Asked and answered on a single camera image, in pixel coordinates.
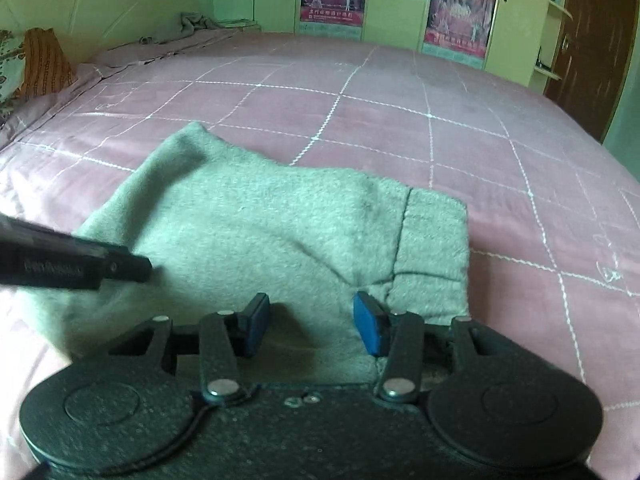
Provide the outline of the grey-green pant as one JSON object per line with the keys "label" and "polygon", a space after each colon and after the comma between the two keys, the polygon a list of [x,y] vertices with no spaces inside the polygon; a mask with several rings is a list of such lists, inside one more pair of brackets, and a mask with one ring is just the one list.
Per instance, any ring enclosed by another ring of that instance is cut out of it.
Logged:
{"label": "grey-green pant", "polygon": [[352,300],[448,324],[469,311],[468,214],[445,194],[351,169],[278,164],[201,125],[170,136],[80,227],[148,257],[144,284],[23,295],[30,324],[84,356],[164,314],[178,324],[268,295],[271,324],[243,367],[255,382],[370,382]]}

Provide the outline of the orange striped pillow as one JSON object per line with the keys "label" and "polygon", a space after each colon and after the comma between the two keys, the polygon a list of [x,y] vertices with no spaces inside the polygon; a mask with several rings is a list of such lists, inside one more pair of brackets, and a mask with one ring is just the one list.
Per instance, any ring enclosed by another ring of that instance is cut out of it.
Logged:
{"label": "orange striped pillow", "polygon": [[58,93],[75,82],[72,64],[53,29],[32,28],[25,32],[24,53],[24,80],[17,93],[21,101]]}

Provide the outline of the pink checked bedsheet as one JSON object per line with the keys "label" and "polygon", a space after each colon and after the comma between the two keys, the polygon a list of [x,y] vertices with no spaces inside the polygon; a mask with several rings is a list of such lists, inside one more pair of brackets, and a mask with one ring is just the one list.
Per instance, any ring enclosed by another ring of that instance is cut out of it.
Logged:
{"label": "pink checked bedsheet", "polygon": [[407,50],[206,30],[128,44],[1,133],[1,209],[70,231],[189,122],[279,162],[350,167],[468,207],[472,315],[582,378],[590,462],[639,474],[639,185],[517,84]]}

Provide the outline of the grey crumpled cloth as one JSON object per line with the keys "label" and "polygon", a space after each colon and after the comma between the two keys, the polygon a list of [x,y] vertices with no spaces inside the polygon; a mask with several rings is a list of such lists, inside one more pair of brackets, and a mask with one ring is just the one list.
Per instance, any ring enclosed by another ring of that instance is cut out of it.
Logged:
{"label": "grey crumpled cloth", "polygon": [[155,29],[152,34],[142,36],[139,44],[167,44],[171,41],[193,36],[199,30],[217,29],[249,29],[261,30],[260,25],[253,20],[216,21],[205,14],[195,12],[179,12],[163,25]]}

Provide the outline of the right pink calendar poster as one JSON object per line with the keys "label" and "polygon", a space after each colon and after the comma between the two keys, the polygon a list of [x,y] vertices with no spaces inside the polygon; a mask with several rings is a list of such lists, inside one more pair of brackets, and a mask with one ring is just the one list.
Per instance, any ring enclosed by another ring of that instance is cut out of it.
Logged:
{"label": "right pink calendar poster", "polygon": [[497,0],[431,0],[421,51],[481,70]]}

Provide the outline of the light green wardrobe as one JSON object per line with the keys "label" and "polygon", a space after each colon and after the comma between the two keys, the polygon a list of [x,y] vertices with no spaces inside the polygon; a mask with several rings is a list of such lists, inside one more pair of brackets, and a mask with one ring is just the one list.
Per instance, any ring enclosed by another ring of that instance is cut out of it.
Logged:
{"label": "light green wardrobe", "polygon": [[[366,0],[361,27],[302,23],[300,0],[214,0],[221,21],[253,20],[264,32],[297,32],[421,51],[431,0]],[[482,70],[528,86],[538,58],[552,58],[564,0],[497,0]]]}

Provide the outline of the brown wooden door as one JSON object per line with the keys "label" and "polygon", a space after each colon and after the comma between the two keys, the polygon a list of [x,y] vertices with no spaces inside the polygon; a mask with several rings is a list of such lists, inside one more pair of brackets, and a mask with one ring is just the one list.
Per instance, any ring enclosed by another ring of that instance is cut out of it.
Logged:
{"label": "brown wooden door", "polygon": [[639,0],[565,0],[553,68],[544,95],[602,142],[613,120],[634,50]]}

